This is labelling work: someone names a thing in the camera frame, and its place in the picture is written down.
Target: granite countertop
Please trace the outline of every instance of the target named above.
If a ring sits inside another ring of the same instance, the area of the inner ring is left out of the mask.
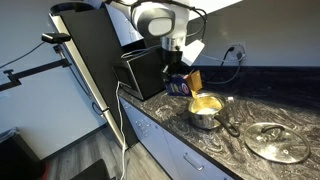
[[[200,130],[190,125],[186,114],[188,97],[171,97],[165,91],[141,102],[124,91],[120,96],[151,117],[164,129],[182,140],[210,162],[238,179],[319,179],[320,178],[320,77],[283,74],[250,74],[232,84],[204,84],[204,90],[235,103],[230,121],[238,121],[239,138],[223,128]],[[257,122],[275,122],[292,128],[310,143],[311,155],[297,164],[280,164],[255,155],[245,145],[243,133]]]

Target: lid handle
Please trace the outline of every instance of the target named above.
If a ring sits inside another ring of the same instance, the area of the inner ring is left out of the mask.
[[[285,128],[281,125],[270,125],[270,126],[266,126],[266,127],[262,128],[261,133],[266,133],[267,131],[269,131],[271,129],[280,129],[281,131],[285,130]]]

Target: white wall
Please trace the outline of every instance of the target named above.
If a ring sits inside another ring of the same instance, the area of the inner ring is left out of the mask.
[[[28,52],[53,32],[50,7],[63,0],[0,1],[0,65]],[[53,45],[9,65],[15,72],[59,60]],[[0,69],[0,81],[6,80]],[[0,132],[18,127],[40,159],[105,123],[91,110],[68,68],[56,68],[21,80],[22,85],[0,92]]]
[[[205,55],[223,58],[229,43],[246,42],[244,66],[320,66],[319,0],[243,0],[208,18]],[[200,56],[197,64],[220,63]]]

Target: wooden floor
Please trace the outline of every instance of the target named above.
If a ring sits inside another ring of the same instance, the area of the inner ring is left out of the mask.
[[[128,149],[125,157],[126,180],[170,179],[140,143]],[[120,179],[121,149],[114,142],[109,128],[51,160],[48,163],[47,179],[69,180],[99,159],[105,161],[110,178]]]

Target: cabinet door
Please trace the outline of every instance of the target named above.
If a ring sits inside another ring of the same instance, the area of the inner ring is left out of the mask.
[[[174,180],[179,180],[163,129],[123,99],[121,103],[141,143]]]
[[[207,161],[204,157],[182,143],[172,134],[164,131],[172,156],[181,179],[231,180],[227,174]]]

